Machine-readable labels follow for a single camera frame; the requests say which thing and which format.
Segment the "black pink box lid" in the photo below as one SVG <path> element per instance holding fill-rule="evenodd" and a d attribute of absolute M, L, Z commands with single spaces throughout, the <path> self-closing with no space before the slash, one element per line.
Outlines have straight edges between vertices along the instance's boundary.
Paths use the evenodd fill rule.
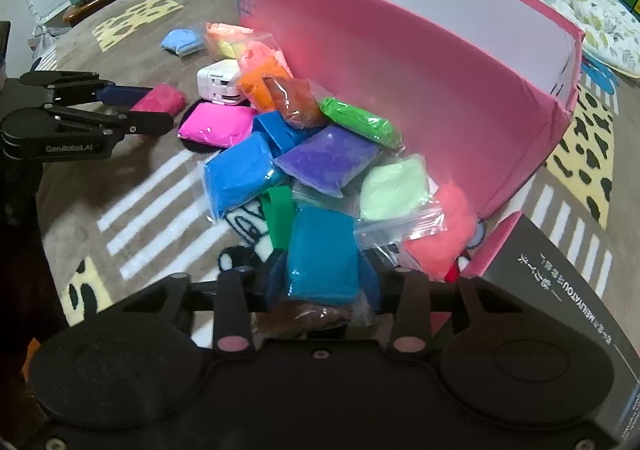
<path fill-rule="evenodd" d="M 639 356 L 582 275 L 523 213 L 497 225 L 461 277 L 482 277 L 595 340 L 613 363 L 614 380 L 597 423 L 614 439 L 639 433 Z"/>

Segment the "pink cardboard box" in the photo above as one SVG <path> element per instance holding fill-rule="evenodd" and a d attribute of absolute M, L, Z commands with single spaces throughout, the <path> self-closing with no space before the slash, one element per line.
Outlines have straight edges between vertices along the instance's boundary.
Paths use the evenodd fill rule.
<path fill-rule="evenodd" d="M 539 0 L 238 0 L 288 66 L 388 119 L 480 217 L 515 194 L 573 117 L 582 32 Z"/>

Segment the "medium blue clay bag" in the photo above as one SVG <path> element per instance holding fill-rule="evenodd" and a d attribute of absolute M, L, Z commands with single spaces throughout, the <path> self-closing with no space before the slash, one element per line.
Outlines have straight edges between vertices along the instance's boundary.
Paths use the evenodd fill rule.
<path fill-rule="evenodd" d="M 216 220 L 262 192 L 288 182 L 288 176 L 274 163 L 268 138 L 262 132 L 253 132 L 210 158 L 204 164 L 203 179 Z"/>

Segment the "dark pink clay bag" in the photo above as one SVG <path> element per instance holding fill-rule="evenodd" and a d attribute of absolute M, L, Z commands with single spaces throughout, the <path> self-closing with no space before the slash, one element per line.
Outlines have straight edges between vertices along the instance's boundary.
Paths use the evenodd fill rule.
<path fill-rule="evenodd" d="M 138 101 L 131 110 L 135 112 L 167 113 L 177 116 L 186 108 L 186 95 L 169 84 L 158 84 Z"/>

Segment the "brown red clay bag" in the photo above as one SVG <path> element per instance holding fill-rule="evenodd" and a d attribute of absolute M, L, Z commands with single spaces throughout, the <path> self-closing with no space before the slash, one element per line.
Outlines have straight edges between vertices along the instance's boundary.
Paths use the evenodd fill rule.
<path fill-rule="evenodd" d="M 308 129 L 325 126 L 328 122 L 308 79 L 265 76 L 262 81 L 277 111 L 290 126 Z"/>

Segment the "magenta clay bag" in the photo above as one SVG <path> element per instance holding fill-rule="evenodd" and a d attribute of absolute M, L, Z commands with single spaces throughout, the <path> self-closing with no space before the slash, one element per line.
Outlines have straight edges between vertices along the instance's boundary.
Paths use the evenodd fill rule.
<path fill-rule="evenodd" d="M 234 147 L 250 136 L 256 115 L 247 106 L 198 103 L 178 127 L 177 136 L 208 147 Z"/>

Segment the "royal blue clay bag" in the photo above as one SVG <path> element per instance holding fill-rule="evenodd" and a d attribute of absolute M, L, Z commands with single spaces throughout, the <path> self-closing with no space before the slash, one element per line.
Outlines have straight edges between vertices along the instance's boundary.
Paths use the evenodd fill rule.
<path fill-rule="evenodd" d="M 297 129 L 287 123 L 277 110 L 253 118 L 252 131 L 262 133 L 267 138 L 274 157 L 292 150 L 320 130 L 321 127 Z"/>

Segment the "dark green clay bag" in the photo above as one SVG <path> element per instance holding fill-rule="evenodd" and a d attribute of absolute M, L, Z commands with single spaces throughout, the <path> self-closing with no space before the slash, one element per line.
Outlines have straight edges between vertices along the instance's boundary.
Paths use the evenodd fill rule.
<path fill-rule="evenodd" d="M 288 185 L 270 188 L 259 196 L 259 200 L 262 204 L 262 212 L 272 247 L 286 251 L 291 240 L 295 216 L 295 203 L 291 188 Z"/>

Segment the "cyan blue clay bag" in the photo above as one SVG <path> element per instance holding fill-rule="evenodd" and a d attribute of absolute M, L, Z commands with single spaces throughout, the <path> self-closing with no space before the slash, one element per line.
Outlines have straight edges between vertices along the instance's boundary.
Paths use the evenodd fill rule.
<path fill-rule="evenodd" d="M 352 217 L 299 205 L 288 245 L 286 296 L 335 307 L 350 305 L 360 292 L 358 254 Z"/>

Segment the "mint green clay bag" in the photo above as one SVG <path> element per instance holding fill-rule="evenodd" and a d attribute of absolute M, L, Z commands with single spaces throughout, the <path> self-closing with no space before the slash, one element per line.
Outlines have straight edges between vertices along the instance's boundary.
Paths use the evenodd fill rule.
<path fill-rule="evenodd" d="M 405 217 L 431 199 L 424 159 L 413 154 L 373 167 L 363 179 L 360 218 L 380 221 Z"/>

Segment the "white leaf print blanket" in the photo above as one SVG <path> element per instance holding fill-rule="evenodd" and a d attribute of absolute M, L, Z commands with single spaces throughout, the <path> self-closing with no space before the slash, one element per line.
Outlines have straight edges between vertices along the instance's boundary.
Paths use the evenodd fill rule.
<path fill-rule="evenodd" d="M 639 77 L 639 22 L 618 0 L 540 0 L 584 34 L 593 58 L 629 78 Z"/>

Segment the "coral pink clay bag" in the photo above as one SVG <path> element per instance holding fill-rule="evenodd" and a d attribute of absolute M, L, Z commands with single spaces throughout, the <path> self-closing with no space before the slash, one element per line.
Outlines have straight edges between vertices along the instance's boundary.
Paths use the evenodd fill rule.
<path fill-rule="evenodd" d="M 465 193 L 447 182 L 434 198 L 444 212 L 445 230 L 401 244 L 402 253 L 431 280 L 445 281 L 457 258 L 474 236 L 477 217 Z"/>

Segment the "yellow clay bag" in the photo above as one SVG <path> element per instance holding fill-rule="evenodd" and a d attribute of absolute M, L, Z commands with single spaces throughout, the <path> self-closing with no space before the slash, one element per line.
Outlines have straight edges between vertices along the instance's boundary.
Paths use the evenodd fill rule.
<path fill-rule="evenodd" d="M 216 50 L 218 54 L 224 58 L 231 58 L 231 60 L 236 59 L 232 44 L 226 40 L 218 40 L 216 43 Z"/>

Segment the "peach orange clay bag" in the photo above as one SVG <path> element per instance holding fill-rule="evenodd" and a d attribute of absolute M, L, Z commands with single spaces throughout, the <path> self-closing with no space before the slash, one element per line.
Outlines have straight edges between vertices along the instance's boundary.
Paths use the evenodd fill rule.
<path fill-rule="evenodd" d="M 204 38 L 210 50 L 221 51 L 229 48 L 230 41 L 253 34 L 252 28 L 226 23 L 206 23 Z"/>

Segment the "bright green clay bag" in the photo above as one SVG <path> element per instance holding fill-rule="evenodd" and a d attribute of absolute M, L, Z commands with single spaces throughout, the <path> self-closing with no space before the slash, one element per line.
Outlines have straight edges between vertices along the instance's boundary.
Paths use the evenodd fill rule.
<path fill-rule="evenodd" d="M 402 134 L 388 119 L 337 98 L 324 98 L 320 101 L 319 108 L 335 124 L 356 135 L 392 150 L 401 146 Z"/>

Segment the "Mickey Mouse brown blanket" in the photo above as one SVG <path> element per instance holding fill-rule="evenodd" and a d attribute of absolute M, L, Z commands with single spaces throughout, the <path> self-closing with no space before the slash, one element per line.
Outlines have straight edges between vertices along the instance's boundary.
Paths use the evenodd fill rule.
<path fill-rule="evenodd" d="M 43 69 L 92 70 L 125 86 L 170 84 L 190 100 L 201 52 L 178 58 L 160 47 L 177 27 L 233 22 L 235 0 L 118 0 L 61 37 Z M 547 165 L 506 204 L 521 210 L 574 263 L 631 340 L 639 337 L 639 90 L 620 82 L 603 91 L 579 81 L 578 125 L 610 150 L 571 131 Z M 164 275 L 212 280 L 236 255 L 268 253 L 258 207 L 220 227 L 205 219 L 201 155 L 175 133 L 128 137 L 103 162 L 49 165 L 38 193 L 44 247 L 70 322 L 78 322 Z"/>

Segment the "purple clay bag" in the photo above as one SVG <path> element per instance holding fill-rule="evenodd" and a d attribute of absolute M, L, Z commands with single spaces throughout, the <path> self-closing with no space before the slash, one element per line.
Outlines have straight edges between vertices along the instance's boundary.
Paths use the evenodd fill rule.
<path fill-rule="evenodd" d="M 341 199 L 343 188 L 380 154 L 381 147 L 337 125 L 329 125 L 280 155 L 274 163 L 314 190 Z"/>

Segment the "white power adapter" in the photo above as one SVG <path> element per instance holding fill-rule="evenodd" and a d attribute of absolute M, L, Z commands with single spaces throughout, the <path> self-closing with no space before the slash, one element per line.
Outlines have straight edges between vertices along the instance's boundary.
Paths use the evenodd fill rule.
<path fill-rule="evenodd" d="M 240 75 L 240 66 L 232 58 L 202 67 L 196 74 L 198 95 L 213 103 L 239 104 L 245 100 L 245 96 L 236 87 Z"/>

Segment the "light blue clay bag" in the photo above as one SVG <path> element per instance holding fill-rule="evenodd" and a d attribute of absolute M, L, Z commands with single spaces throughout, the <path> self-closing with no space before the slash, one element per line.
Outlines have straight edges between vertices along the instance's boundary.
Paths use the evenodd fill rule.
<path fill-rule="evenodd" d="M 175 28 L 160 42 L 163 50 L 184 58 L 205 48 L 201 34 L 190 28 Z"/>

